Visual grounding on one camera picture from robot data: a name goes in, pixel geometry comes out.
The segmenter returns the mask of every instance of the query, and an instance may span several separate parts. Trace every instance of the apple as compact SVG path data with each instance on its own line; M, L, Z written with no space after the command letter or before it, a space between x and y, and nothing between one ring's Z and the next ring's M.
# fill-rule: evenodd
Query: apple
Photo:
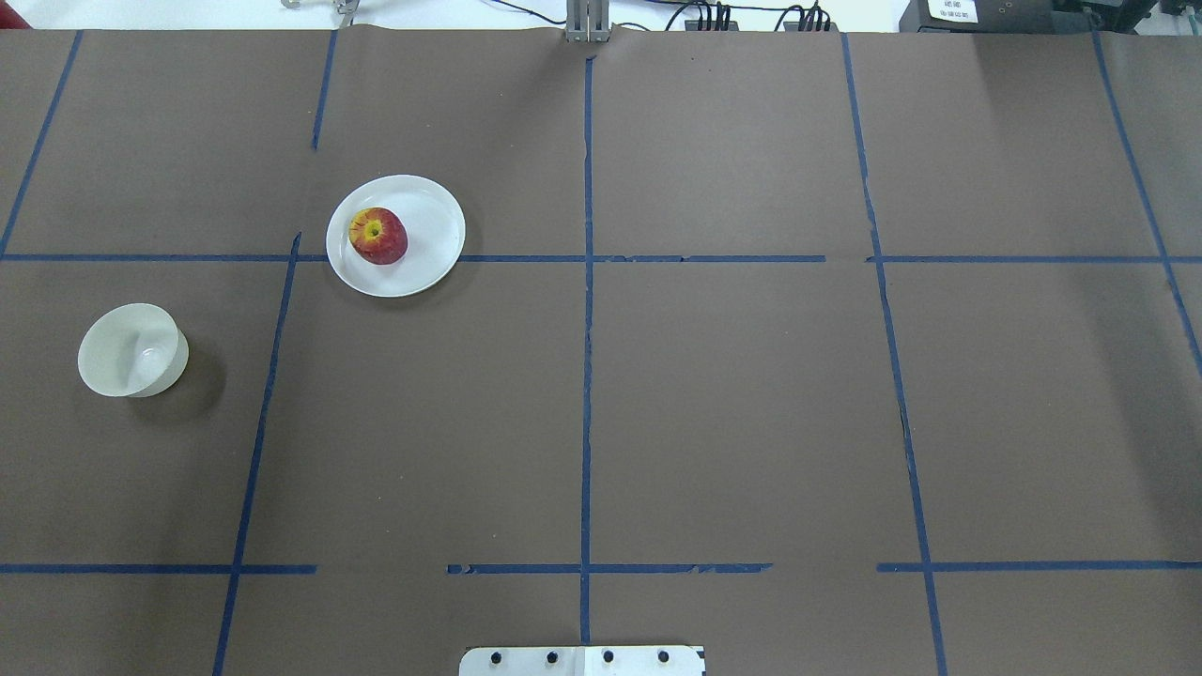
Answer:
M361 209L351 219L351 247L368 262L394 263L409 250L409 235L397 214L383 207Z

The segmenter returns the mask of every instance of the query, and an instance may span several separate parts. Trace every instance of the metal bracket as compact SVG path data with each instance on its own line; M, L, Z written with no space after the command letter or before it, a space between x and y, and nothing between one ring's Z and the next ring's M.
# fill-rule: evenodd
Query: metal bracket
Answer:
M472 648L459 676L704 676L704 654L692 646Z
M609 0L567 0L569 42L609 42Z
M359 8L359 0L334 0L334 7L343 16L341 28L355 23L355 12Z
M297 10L300 7L300 0L280 0L280 5L284 5L288 10ZM346 28L355 23L355 12L359 8L359 0L334 0L334 10L339 16L343 17L341 28Z

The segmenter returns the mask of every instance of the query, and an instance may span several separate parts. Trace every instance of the white plate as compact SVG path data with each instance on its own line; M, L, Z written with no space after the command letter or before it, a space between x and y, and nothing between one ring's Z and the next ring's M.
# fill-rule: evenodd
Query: white plate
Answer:
M359 209L383 207L397 214L409 235L409 250L385 266L368 262L351 247L347 230ZM347 195L326 230L326 255L351 289L369 296L397 297L424 291L451 272L463 251L463 209L438 183L419 176L385 176Z

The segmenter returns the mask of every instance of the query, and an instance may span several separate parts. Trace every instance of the blue tape line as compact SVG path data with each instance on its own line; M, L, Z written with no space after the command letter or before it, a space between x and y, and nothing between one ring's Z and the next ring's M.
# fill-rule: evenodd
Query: blue tape line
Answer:
M310 564L293 564L293 565L279 565L279 564L260 564L260 565L243 565L239 571L240 575L316 575L317 567Z
M593 60L584 60L584 389L581 458L581 645L591 642L589 628L593 556Z
M589 573L596 575L688 575L715 573L718 575L755 575L772 568L770 563L595 563Z
M230 567L142 563L6 563L2 575L228 575Z
M233 609L238 599L238 577L242 574L242 561L246 551L246 533L250 530L250 514L255 505L255 487L258 484L258 466L263 457L263 438L267 433L267 413L272 404L275 389L275 372L280 361L280 340L284 336L284 320L288 315L288 301L292 298L292 279L296 277L300 233L292 241L288 255L288 271L284 278L284 293L280 297L280 313L275 319L275 339L272 343L272 358L267 367L267 383L263 385L263 405L258 410L258 428L255 432L255 450L250 456L250 473L246 476L246 493L242 500L242 518L238 522L238 539L233 550L233 569L230 573L230 586L226 589L225 611L221 613L221 634L218 636L218 652L213 659L213 676L220 676L225 668L225 652L230 641L230 625L233 622Z
M447 575L579 575L578 563L469 563L448 565Z
M487 255L471 254L459 256L459 262L464 263L583 263L584 256L572 255Z
M17 189L17 198L12 202L12 210L8 212L8 224L5 225L4 235L0 236L0 256L8 249L8 239L12 238L12 231L17 226L17 217L20 214L20 204L25 201L25 191L29 190L29 182L34 178L34 168L37 166L37 158L42 154L42 146L46 144L46 136L50 132L50 123L54 121L54 112L59 108L59 101L63 100L63 90L66 89L67 77L71 76L71 66L75 65L76 54L79 53L79 42L83 40L83 31L77 30L76 37L71 42L71 52L67 53L67 60L63 64L63 73L59 75L59 85L54 89L54 96L50 99L50 107L46 111L46 118L42 120L42 130L37 132L37 141L34 142L34 152L29 155L29 164L25 165L25 176L20 179L20 188Z
M0 563L0 575L228 575L225 564ZM244 575L315 575L316 565L246 565Z
M905 384L902 380L902 360L898 356L897 333L893 328L893 310L889 308L888 283L885 278L885 265L881 262L881 237L876 227L876 209L868 190L868 153L864 148L864 132L859 119L859 102L856 96L856 77L851 66L851 45L847 34L841 32L843 63L847 75L847 99L851 103L851 120L856 132L856 150L859 156L859 178L864 189L864 208L871 225L873 255L876 259L876 285L881 296L881 312L885 315L885 337L889 348L889 363L893 368L893 390L898 401L898 414L902 419L902 438L905 443L906 470L910 475L910 500L914 505L914 522L918 532L918 552L924 564L930 563L930 545L927 539L927 517L922 508L922 491L918 486L918 464L914 457L914 439L910 434L910 414L905 399ZM944 629L939 619L939 599L935 594L935 576L930 570L923 571L927 588L927 613L930 617L930 636L935 648L935 666L939 676L947 676L947 657L944 651Z
M877 573L1033 573L1057 570L1202 570L1198 561L960 561L881 563Z
M5 254L6 261L14 262L270 262L286 263L291 256L282 254ZM326 254L300 254L300 263L327 263ZM594 263L825 263L822 255L797 256L678 256L633 255L593 256ZM573 254L464 254L464 263L583 263L585 256Z
M1165 248L1165 238L1160 235L1160 224L1156 223L1156 214L1152 210L1152 201L1148 198L1148 190L1144 188L1139 165L1135 161L1131 141L1127 138L1126 126L1123 124L1121 113L1119 113L1119 103L1114 99L1111 73L1106 67L1106 55L1102 53L1102 38L1096 30L1091 32L1091 36L1094 40L1094 54L1097 57L1097 70L1102 76L1106 99L1111 103L1111 114L1114 115L1114 126L1118 129L1119 141L1123 143L1123 153L1126 155L1127 166L1131 168L1131 178L1135 179L1135 188L1139 192L1143 213L1148 217L1148 227L1152 229L1152 238L1156 243L1156 253L1160 254L1160 260L1165 266L1165 277L1168 279L1168 287L1173 293L1173 302L1177 304L1177 314L1182 319L1182 328L1185 331L1185 339L1190 344L1190 352L1194 354L1194 367L1197 369L1198 375L1202 375L1202 350L1198 349L1198 339L1194 332L1194 324L1185 310L1185 301L1182 300L1182 290L1177 285L1177 274L1173 273L1173 265L1170 262L1168 250Z
M826 256L596 256L599 263L825 263Z
M1159 263L1156 256L869 256L875 263L1081 263L1138 265Z
M447 567L447 575L754 575L770 563L469 563Z
M273 262L284 263L279 254L5 254L6 261L32 262Z
M321 119L326 114L326 95L329 93L329 73L334 70L334 45L338 43L338 30L329 31L329 47L326 48L326 72L321 76L321 95L317 97L317 114L313 118L313 149L317 149L321 138Z

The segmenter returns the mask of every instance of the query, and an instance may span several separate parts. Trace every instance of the black cable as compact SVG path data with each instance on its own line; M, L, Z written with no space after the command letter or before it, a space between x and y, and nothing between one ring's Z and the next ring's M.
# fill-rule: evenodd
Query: black cable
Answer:
M826 22L826 28L822 28L822 22ZM809 11L802 19L802 24L797 26L798 31L805 32L819 32L822 30L831 30L831 14L828 14L820 5L817 0L814 0L814 5L810 6Z
M689 6L689 5L694 4L694 2L686 2L685 0L643 0L643 1L644 2L651 2L651 4L655 4L655 5L684 5L684 6ZM727 5L727 7L730 7L732 10L752 10L752 11L757 11L757 12L784 12L785 11L784 7L749 7L749 6L745 6L745 5Z
M805 20L805 7L802 7L801 5L792 5L787 10L780 13L780 18L776 19L776 28L772 29L773 32L776 32L778 30L780 30L780 26L785 25L785 17L787 17L789 12L792 12L793 10L797 10L797 12L801 14L801 18L797 19L798 22Z
M676 12L672 12L672 18L668 19L668 25L664 26L664 30L672 30L672 24L676 23L676 18L680 16L680 12L688 10L689 7L692 7L694 5L697 6L697 25L700 28L702 17L701 7L704 6L706 11L707 12L709 11L709 2L706 2L706 0L690 0L689 2L684 4L673 2L673 5L680 5L680 6L677 7Z
M505 0L488 0L488 1L489 2L496 2L498 5L505 5L506 7L511 7L513 10L519 11L519 12L525 12L525 13L530 14L531 17L538 17L540 19L549 23L551 25L567 25L567 19L564 19L561 22L557 22L555 19L553 19L553 18L551 18L548 16L540 14L538 12L535 12L534 10L528 10L525 7L519 7L519 6L517 6L517 5L512 4L512 2L506 2Z

